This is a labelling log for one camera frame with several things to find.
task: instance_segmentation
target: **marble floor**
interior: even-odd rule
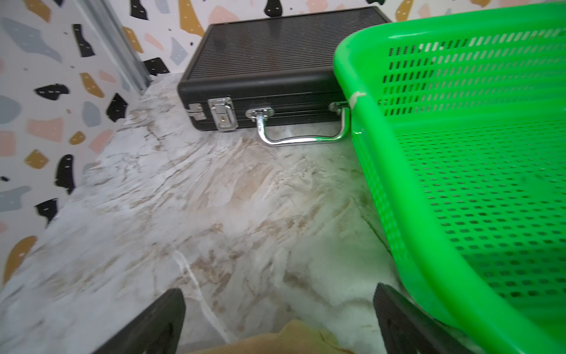
[[[398,280],[351,140],[269,148],[254,129],[197,131],[179,78],[156,79],[0,293],[0,352],[90,353],[178,287],[178,352],[299,318],[384,353],[371,299]]]

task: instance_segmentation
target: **green plastic basket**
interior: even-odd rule
[[[566,353],[566,3],[392,23],[335,74],[403,284],[489,353]]]

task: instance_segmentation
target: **briefcase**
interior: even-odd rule
[[[336,121],[344,94],[333,73],[348,35],[390,22],[377,7],[208,27],[178,85],[199,130]]]

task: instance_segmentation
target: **terrazzo wallpaper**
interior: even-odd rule
[[[73,0],[0,1],[0,287],[138,97]]]
[[[392,21],[542,0],[122,0],[112,1],[149,72],[183,72],[209,24],[379,6]]]

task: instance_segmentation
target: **briefcase handle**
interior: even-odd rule
[[[269,117],[273,117],[274,111],[271,107],[262,107],[255,109],[248,109],[246,111],[246,117],[256,122],[258,124],[258,134],[261,141],[263,141],[267,146],[293,146],[293,145],[306,145],[306,144],[321,144],[321,143],[335,143],[344,139],[350,130],[350,108],[348,107],[348,102],[335,102],[328,106],[328,109],[332,112],[336,112],[341,115],[342,126],[338,134],[333,137],[315,137],[315,136],[305,136],[305,137],[294,137],[285,138],[281,140],[271,140],[267,137],[265,133],[265,122]]]

